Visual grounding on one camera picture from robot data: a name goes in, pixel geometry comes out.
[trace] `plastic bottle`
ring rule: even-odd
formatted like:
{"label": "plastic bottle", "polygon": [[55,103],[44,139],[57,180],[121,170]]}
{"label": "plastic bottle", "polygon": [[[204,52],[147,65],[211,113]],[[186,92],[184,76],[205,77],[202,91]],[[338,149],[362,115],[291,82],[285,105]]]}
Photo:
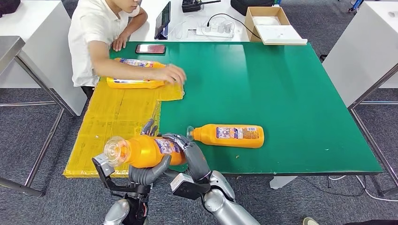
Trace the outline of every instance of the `plastic bottle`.
{"label": "plastic bottle", "polygon": [[[147,68],[163,68],[166,65],[161,64],[155,61],[146,61],[146,60],[132,60],[132,59],[122,59],[116,58],[118,62],[126,63],[136,67],[147,67]],[[158,88],[160,86],[165,85],[164,81],[157,80],[123,80],[123,79],[114,79],[111,77],[107,77],[108,86],[115,89],[132,89],[132,88]]]}
{"label": "plastic bottle", "polygon": [[255,125],[207,124],[187,128],[188,139],[208,145],[259,148],[264,143],[264,130]]}
{"label": "plastic bottle", "polygon": [[104,154],[112,166],[129,163],[136,168],[153,167],[165,154],[171,155],[171,165],[185,163],[183,151],[172,141],[147,135],[139,135],[129,140],[114,136],[105,144]]}

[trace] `white shirt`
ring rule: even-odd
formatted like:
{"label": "white shirt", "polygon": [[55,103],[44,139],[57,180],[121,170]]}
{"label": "white shirt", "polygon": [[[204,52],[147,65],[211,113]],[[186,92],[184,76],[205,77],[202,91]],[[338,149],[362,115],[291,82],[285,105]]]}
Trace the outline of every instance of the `white shirt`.
{"label": "white shirt", "polygon": [[120,33],[126,28],[129,17],[139,13],[139,6],[128,14],[119,13],[120,19],[113,13],[105,0],[80,0],[72,15],[68,40],[72,55],[72,81],[75,87],[95,87],[100,79],[93,72],[88,43],[105,42],[110,48]]}

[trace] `gray carpet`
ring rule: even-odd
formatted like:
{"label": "gray carpet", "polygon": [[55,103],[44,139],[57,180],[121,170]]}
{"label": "gray carpet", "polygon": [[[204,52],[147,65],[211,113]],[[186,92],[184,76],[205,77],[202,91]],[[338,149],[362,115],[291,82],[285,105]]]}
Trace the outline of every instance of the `gray carpet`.
{"label": "gray carpet", "polygon": [[[71,15],[75,0],[65,0]],[[308,38],[317,54],[328,53],[353,15],[347,13],[347,0],[283,0],[282,6],[301,36]],[[397,90],[379,90],[372,99],[391,99]],[[41,90],[0,89],[0,102],[46,100]],[[358,112],[370,132],[398,170],[398,106],[360,106]],[[56,106],[0,108],[0,175],[24,182],[52,122]],[[66,179],[62,171],[74,145],[82,118],[64,115],[52,144],[44,158],[33,187],[45,189],[46,195],[36,198],[0,187],[0,224],[100,224],[111,204],[111,197],[98,179]],[[398,218],[398,202],[361,197],[342,197],[329,192],[355,194],[361,187],[354,177],[331,181],[325,177],[295,179],[282,189],[269,188],[267,177],[237,177],[228,181],[241,203],[264,225],[299,225],[306,216],[321,225],[341,225],[370,219]],[[384,188],[393,187],[386,174],[377,176]],[[154,185],[149,203],[150,223],[157,225],[208,225],[216,221],[198,201],[185,200],[170,194],[169,179],[161,177]],[[369,191],[375,189],[367,179]]]}

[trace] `white table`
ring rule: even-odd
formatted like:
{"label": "white table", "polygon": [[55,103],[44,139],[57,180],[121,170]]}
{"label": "white table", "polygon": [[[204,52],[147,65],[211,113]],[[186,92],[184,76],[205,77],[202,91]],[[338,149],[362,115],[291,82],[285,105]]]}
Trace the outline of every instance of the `white table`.
{"label": "white table", "polygon": [[[68,46],[70,18],[59,0],[23,0],[17,11],[0,18],[0,36],[20,36],[25,42],[19,56],[54,89],[72,115],[80,115],[87,101],[81,88],[73,87],[72,59]],[[39,88],[15,62],[0,71],[0,88]]]}
{"label": "white table", "polygon": [[365,1],[332,48],[323,67],[345,105],[393,178],[398,193],[398,176],[355,111],[359,104],[397,105],[398,102],[365,102],[377,88],[398,88],[398,2]]}
{"label": "white table", "polygon": [[[130,41],[154,41],[156,18],[167,5],[169,0],[143,0],[141,7],[148,13],[147,22],[136,32],[130,36]],[[230,0],[222,0],[221,2],[204,5],[204,9],[183,13],[181,9],[182,0],[171,0],[171,16],[170,24],[168,25],[168,41],[249,41],[245,28],[239,22],[230,19],[225,15],[221,17],[234,21],[234,37],[221,38],[221,37],[205,37],[197,36],[194,31],[188,29],[197,29],[200,24],[206,24],[209,18],[217,13],[226,13],[230,16],[244,22],[245,17],[231,7]],[[215,22],[224,21],[223,18],[215,18]]]}

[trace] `man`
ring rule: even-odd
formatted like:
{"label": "man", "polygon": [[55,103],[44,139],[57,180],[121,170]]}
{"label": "man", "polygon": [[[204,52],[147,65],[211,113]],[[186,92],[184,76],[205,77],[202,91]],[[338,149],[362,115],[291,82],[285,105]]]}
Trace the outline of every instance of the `man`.
{"label": "man", "polygon": [[174,65],[142,68],[111,60],[109,49],[120,51],[127,38],[147,19],[139,0],[80,0],[72,15],[69,48],[75,87],[91,97],[100,76],[117,79],[165,80],[183,84],[184,71]]}

